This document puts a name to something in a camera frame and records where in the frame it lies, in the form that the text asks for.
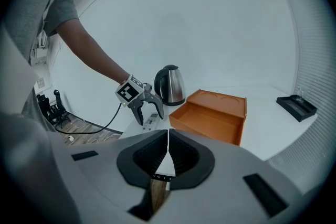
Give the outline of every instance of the black cable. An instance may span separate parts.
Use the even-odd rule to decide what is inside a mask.
[[[103,127],[102,129],[100,129],[100,130],[98,130],[98,131],[90,132],[90,133],[67,133],[67,132],[62,132],[62,131],[60,131],[60,130],[58,130],[58,129],[56,129],[56,131],[57,131],[57,132],[60,132],[60,133],[62,133],[62,134],[96,134],[96,133],[99,133],[99,132],[101,132],[102,130],[106,129],[107,126],[109,126],[109,125],[111,124],[111,122],[112,122],[112,121],[114,120],[114,118],[117,116],[117,114],[118,114],[118,112],[119,112],[119,110],[120,110],[120,107],[121,107],[121,103],[119,104],[119,107],[118,107],[118,109],[117,109],[115,115],[113,116],[112,120],[111,120],[105,127]]]

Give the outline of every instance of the person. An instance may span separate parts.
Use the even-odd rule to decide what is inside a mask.
[[[102,75],[117,83],[122,83],[129,76],[85,30],[78,18],[74,0],[12,0],[3,17],[3,23],[29,63],[34,40],[44,30],[49,37],[59,34],[80,60]],[[42,115],[34,89],[22,114],[41,123],[46,131],[55,131]]]

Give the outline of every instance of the clear glass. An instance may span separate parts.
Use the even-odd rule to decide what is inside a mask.
[[[298,88],[298,91],[297,91],[297,97],[296,97],[296,100],[300,103],[303,103],[303,101],[305,100],[305,91],[303,90],[303,88],[300,86]]]

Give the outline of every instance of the cable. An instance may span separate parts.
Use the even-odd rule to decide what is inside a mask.
[[[83,124],[81,126],[77,127],[77,125],[75,125],[74,128],[76,128],[76,129],[81,128],[85,124],[85,120],[82,120],[82,121],[83,121]]]
[[[105,138],[105,139],[104,139],[104,142],[105,142],[107,139],[109,139],[110,137],[114,136],[114,135],[119,135],[119,136],[120,136],[121,134],[112,134],[112,135],[110,135],[109,137]]]
[[[96,134],[96,133],[99,133],[99,132],[101,132],[102,130],[106,129],[107,126],[109,126],[109,125],[111,124],[111,122],[112,122],[112,121],[114,120],[114,118],[117,116],[117,114],[118,114],[118,112],[119,112],[119,110],[120,110],[120,107],[121,107],[121,103],[119,104],[119,107],[118,107],[118,109],[117,109],[115,115],[113,116],[112,120],[111,120],[105,127],[103,127],[102,129],[100,129],[100,130],[98,130],[98,131],[95,131],[95,132],[89,132],[89,133],[67,133],[67,132],[62,132],[62,131],[60,131],[60,130],[58,130],[58,129],[56,129],[56,131],[57,131],[57,132],[60,132],[60,133],[62,133],[62,134]]]

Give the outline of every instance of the black chair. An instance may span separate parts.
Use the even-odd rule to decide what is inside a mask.
[[[45,95],[37,95],[37,101],[38,101],[38,105],[41,109],[41,112],[43,114],[43,116],[50,122],[50,103],[49,103],[49,98],[46,98]]]
[[[54,91],[54,95],[56,96],[56,104],[50,107],[51,114],[49,118],[52,122],[51,124],[60,124],[62,128],[63,121],[71,122],[70,118],[68,117],[69,113],[66,111],[64,106],[62,105],[61,96],[58,90]]]

